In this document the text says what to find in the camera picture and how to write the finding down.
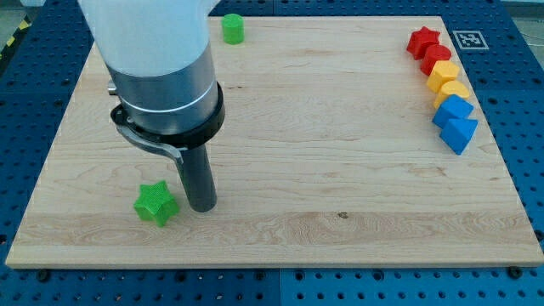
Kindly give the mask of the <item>black clamp ring with lever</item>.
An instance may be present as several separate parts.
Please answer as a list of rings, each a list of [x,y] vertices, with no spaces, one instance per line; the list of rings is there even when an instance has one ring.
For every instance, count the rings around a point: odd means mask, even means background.
[[[129,121],[129,115],[122,105],[118,105],[110,112],[110,118],[116,124],[117,132],[130,144],[183,165],[182,154],[203,146],[216,135],[224,123],[223,90],[218,82],[213,85],[218,90],[218,102],[213,113],[199,126],[182,133],[163,135],[145,131]]]

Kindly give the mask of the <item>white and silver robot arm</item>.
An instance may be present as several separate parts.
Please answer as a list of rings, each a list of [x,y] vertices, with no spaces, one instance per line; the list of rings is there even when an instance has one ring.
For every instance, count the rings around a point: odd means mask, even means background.
[[[206,143],[225,118],[207,17],[214,1],[79,0],[120,104],[110,116],[141,150],[172,159],[191,208],[217,203]]]

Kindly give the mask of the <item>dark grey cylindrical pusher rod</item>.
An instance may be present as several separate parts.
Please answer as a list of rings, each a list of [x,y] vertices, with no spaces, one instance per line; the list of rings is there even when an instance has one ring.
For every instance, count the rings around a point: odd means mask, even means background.
[[[199,213],[212,210],[217,203],[217,194],[206,146],[203,144],[179,153],[178,173],[190,207]]]

